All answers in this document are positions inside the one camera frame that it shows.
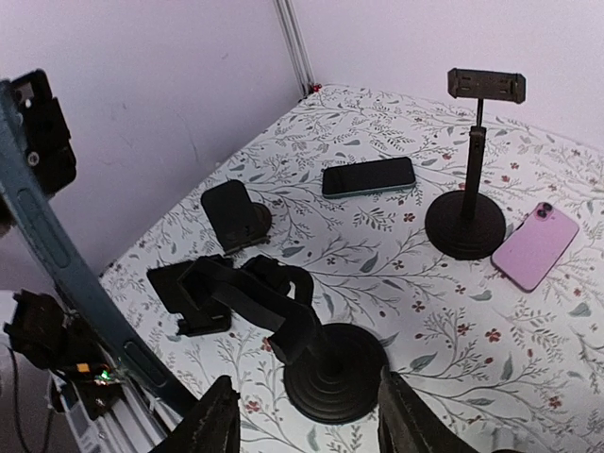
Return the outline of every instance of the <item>black smartphone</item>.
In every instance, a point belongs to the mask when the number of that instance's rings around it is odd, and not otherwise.
[[[414,185],[415,172],[409,158],[353,163],[329,167],[323,172],[325,198],[399,191]]]

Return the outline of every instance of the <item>vertical metal post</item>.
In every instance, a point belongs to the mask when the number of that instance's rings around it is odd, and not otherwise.
[[[302,39],[302,32],[294,11],[292,0],[274,0],[277,9],[277,17],[283,29],[285,43],[290,53],[295,77],[298,81],[302,95],[312,93],[315,84],[312,68],[310,67],[309,55]]]

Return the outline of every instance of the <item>black cable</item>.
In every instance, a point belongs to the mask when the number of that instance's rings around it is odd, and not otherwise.
[[[10,359],[12,360],[12,374],[13,374],[13,414],[15,419],[15,427],[17,430],[17,437],[19,438],[19,442],[21,443],[21,448],[25,453],[31,453],[31,450],[27,446],[25,442],[25,436],[23,435],[23,430],[21,429],[21,411],[19,409],[19,366],[17,364],[17,358],[15,357],[15,352],[8,348],[8,352],[10,354]],[[42,446],[42,450],[40,453],[46,453],[48,451],[48,446],[50,445],[50,433],[52,431],[53,426],[53,418],[55,416],[55,412],[50,409],[48,411],[48,418],[46,419],[46,432],[44,433],[44,444]]]

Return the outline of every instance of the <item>floral tablecloth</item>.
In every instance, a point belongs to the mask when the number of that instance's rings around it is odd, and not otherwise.
[[[233,376],[242,393],[242,451],[377,452],[375,412],[326,427],[293,409],[268,332],[236,318],[227,333],[175,336],[176,317],[145,273],[221,253],[199,199],[237,178],[274,215],[270,243],[243,251],[238,262],[261,253],[309,270],[321,319],[375,332],[392,367],[462,438],[471,441],[470,426],[496,422],[527,435],[530,451],[604,451],[604,154],[486,114],[481,191],[503,209],[508,230],[546,200],[581,226],[545,281],[524,294],[489,260],[443,256],[424,231],[430,202],[463,187],[474,121],[472,110],[447,104],[325,87],[178,203],[102,283],[197,396],[218,376]],[[322,169],[398,156],[414,163],[412,191],[322,198]]]

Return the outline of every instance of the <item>white wall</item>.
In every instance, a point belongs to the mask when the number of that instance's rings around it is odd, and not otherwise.
[[[43,68],[71,129],[78,176],[52,206],[95,271],[300,97],[272,0],[0,11],[0,76]],[[13,233],[0,288],[45,286]]]
[[[487,102],[488,111],[604,148],[601,0],[300,0],[295,6],[321,83],[456,103],[446,92],[453,67],[520,72],[527,101]]]

